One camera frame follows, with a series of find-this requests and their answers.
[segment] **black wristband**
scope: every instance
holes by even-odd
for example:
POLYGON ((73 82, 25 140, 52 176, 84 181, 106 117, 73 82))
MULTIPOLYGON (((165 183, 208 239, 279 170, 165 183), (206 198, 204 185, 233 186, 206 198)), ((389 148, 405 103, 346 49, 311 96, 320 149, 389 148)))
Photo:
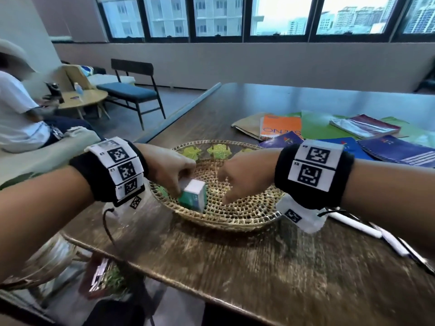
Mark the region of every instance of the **black wristband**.
POLYGON ((335 170, 334 178, 328 192, 311 186, 288 180, 290 168, 300 144, 292 144, 284 148, 275 167, 275 186, 288 193, 299 205, 307 209, 322 209, 325 207, 338 207, 346 188, 354 156, 342 152, 335 170))
MULTIPOLYGON (((146 177, 148 175, 148 165, 144 156, 133 143, 128 142, 128 145, 138 155, 142 167, 144 168, 144 176, 146 177)), ((77 169, 89 183, 96 201, 117 201, 116 186, 109 174, 109 170, 100 162, 95 154, 91 152, 82 153, 72 158, 69 164, 77 169)))

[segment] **white t-shirt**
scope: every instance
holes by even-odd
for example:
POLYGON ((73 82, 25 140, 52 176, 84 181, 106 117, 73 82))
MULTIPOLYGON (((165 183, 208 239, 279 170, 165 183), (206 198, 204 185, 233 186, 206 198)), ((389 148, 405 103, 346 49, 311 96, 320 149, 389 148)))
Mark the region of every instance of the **white t-shirt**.
POLYGON ((44 121, 34 123, 24 113, 39 107, 23 84, 0 71, 0 148, 20 153, 36 150, 48 141, 50 128, 44 121))

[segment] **cardboard box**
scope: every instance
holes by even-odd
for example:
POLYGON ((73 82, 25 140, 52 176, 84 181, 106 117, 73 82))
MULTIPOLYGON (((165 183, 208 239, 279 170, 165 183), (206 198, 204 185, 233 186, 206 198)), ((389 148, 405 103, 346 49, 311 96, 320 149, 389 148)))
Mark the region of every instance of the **cardboard box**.
POLYGON ((203 213, 207 204, 207 185, 203 181, 184 179, 180 180, 183 192, 178 202, 183 207, 203 213))

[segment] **sky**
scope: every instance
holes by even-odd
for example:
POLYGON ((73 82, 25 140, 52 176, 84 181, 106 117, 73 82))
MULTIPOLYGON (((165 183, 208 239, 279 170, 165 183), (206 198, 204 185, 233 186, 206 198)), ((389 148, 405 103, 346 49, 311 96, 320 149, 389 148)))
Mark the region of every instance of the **sky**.
MULTIPOLYGON (((287 31, 288 21, 297 17, 307 17, 312 0, 259 0, 258 15, 264 16, 259 22, 257 32, 287 31)), ((383 7, 388 0, 325 0, 323 11, 337 13, 345 6, 383 7)))

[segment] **jeans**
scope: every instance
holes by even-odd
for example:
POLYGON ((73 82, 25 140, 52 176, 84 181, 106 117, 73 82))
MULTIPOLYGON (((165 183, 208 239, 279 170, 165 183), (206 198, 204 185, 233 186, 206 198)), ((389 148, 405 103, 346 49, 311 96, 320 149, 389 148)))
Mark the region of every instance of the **jeans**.
MULTIPOLYGON (((66 133, 68 131, 68 129, 71 129, 72 127, 81 126, 81 127, 86 128, 86 129, 94 131, 98 135, 98 137, 100 137, 101 140, 105 139, 100 134, 98 134, 98 132, 96 132, 95 129, 86 120, 73 119, 73 118, 68 118, 66 116, 53 115, 53 116, 47 117, 44 120, 44 122, 47 125, 52 125, 52 126, 56 127, 62 133, 66 133)), ((56 143, 58 141, 59 140, 53 135, 53 133, 50 133, 50 137, 49 137, 48 141, 46 141, 46 143, 42 147, 49 146, 49 145, 56 143)))

